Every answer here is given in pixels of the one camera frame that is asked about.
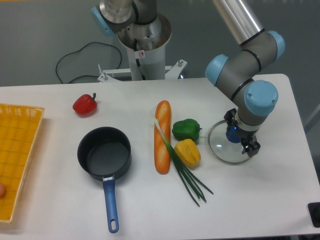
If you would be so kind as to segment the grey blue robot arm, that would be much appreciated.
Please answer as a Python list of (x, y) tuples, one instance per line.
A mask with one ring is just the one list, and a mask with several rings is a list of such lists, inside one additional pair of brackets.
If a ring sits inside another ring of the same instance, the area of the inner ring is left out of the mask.
[[(216, 56), (205, 77), (235, 104), (224, 116), (226, 139), (241, 144), (242, 153), (251, 158), (261, 147), (256, 133), (278, 101), (272, 83), (253, 77), (283, 54), (285, 41), (277, 32), (264, 29), (246, 1), (214, 4), (241, 52), (234, 57)], [(165, 46), (172, 30), (168, 19), (158, 13), (156, 1), (102, 0), (91, 14), (105, 35), (117, 35), (126, 47), (134, 81), (165, 78)]]

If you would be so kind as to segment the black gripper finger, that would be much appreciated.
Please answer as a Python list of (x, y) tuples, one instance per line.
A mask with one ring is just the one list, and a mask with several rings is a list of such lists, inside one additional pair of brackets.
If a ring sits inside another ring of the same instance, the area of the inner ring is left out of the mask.
[(238, 126), (238, 121), (236, 120), (237, 110), (235, 108), (228, 110), (224, 115), (224, 120), (227, 123), (227, 130), (235, 129)]
[(261, 145), (257, 141), (256, 136), (252, 136), (250, 138), (242, 138), (241, 139), (241, 145), (242, 145), (242, 154), (247, 154), (248, 157), (253, 157), (258, 154)]

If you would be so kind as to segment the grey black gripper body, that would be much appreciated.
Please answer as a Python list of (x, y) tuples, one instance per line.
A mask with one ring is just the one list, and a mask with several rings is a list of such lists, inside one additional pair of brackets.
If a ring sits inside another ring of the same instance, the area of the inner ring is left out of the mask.
[(235, 118), (231, 121), (231, 142), (235, 144), (249, 143), (259, 128), (260, 125), (248, 125), (239, 118)]

